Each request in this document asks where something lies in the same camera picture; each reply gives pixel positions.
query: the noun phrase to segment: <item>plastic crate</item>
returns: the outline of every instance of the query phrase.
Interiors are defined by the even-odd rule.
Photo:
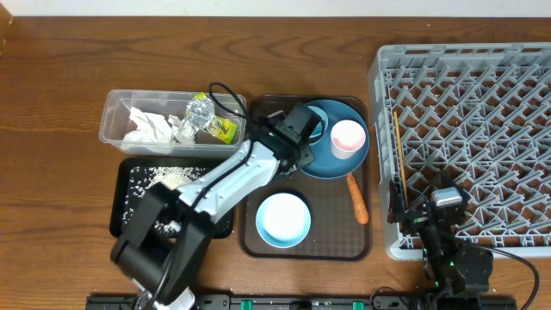
[[[203,158],[229,158],[239,148],[245,136],[245,120],[227,113],[224,109],[215,105],[215,113],[238,125],[238,131],[230,145],[212,144],[216,140],[210,133],[204,133],[206,141],[200,143],[196,139],[193,145],[183,145],[177,142],[134,142],[123,141],[125,134],[133,131],[136,126],[130,121],[130,108],[135,107],[142,112],[184,117],[186,105],[196,95],[195,92],[182,91],[156,91],[156,90],[112,90],[109,92],[105,108],[103,110],[102,125],[100,126],[100,140],[118,147],[127,154],[139,155],[163,155],[185,156]],[[218,101],[232,111],[241,113],[241,108],[231,95],[214,94]],[[243,104],[244,97],[239,96]]]
[[[389,181],[402,184],[393,111],[410,208],[445,170],[471,195],[458,237],[551,257],[551,44],[383,46],[368,85],[389,257],[422,257],[417,237],[387,223]]]

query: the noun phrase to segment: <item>white cup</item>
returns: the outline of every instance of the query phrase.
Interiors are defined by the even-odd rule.
[[[340,121],[331,130],[331,152],[339,159],[348,159],[365,144],[366,133],[355,121]]]

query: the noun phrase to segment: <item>carrot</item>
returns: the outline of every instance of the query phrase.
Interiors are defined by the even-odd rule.
[[[362,192],[360,191],[358,183],[356,182],[356,179],[354,178],[354,175],[352,173],[346,175],[346,183],[348,184],[350,196],[352,197],[352,207],[354,207],[356,220],[358,220],[358,223],[360,224],[368,224],[368,209],[365,206]]]

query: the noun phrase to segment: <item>clear plastic container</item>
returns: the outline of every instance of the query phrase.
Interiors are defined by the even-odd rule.
[[[216,115],[228,119],[238,125],[238,131],[230,145],[218,141],[210,133],[205,133],[206,143],[202,144],[196,139],[196,144],[182,145],[177,142],[135,142],[123,141],[125,134],[136,129],[133,121],[130,121],[130,108],[135,107],[142,112],[184,117],[188,102],[196,92],[181,91],[155,91],[155,90],[112,90],[109,92],[105,108],[103,110],[102,125],[100,126],[100,140],[118,147],[127,154],[139,155],[164,155],[185,156],[202,158],[229,158],[234,154],[245,136],[245,120],[230,115],[222,108],[215,106]],[[216,99],[225,107],[242,114],[241,108],[231,95],[214,94]],[[245,98],[239,96],[245,104]]]

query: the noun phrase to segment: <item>white wall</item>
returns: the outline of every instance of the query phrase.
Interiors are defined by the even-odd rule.
[[[551,0],[0,0],[14,16],[523,16]]]

